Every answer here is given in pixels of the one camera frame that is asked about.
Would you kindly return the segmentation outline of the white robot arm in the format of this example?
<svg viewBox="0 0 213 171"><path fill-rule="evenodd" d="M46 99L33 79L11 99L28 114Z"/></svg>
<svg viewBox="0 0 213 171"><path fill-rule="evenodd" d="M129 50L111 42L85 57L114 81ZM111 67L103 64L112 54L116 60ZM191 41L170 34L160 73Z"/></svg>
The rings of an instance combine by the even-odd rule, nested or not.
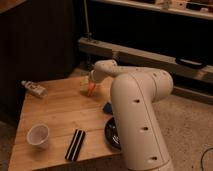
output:
<svg viewBox="0 0 213 171"><path fill-rule="evenodd" d="M128 171L174 171L172 159L153 109L153 102L173 90L171 75L162 69L119 66L101 60L89 73L93 85L113 77L110 98L121 151Z"/></svg>

